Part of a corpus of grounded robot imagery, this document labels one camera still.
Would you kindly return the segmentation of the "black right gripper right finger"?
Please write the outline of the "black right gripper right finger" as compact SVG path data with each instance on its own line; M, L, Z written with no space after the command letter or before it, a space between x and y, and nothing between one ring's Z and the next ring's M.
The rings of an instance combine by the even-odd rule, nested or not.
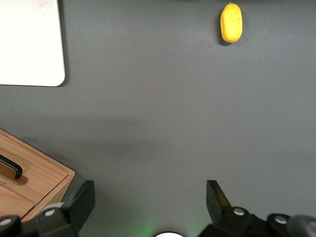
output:
M215 180L206 184L206 206L217 237L242 237L251 223L251 214L242 207L232 206Z

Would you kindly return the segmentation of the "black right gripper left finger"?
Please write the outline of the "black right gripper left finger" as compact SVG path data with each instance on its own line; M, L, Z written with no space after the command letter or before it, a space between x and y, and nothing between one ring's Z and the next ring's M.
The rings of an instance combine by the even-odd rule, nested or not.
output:
M49 205L37 215L38 236L77 237L94 207L94 181L86 180L65 202Z

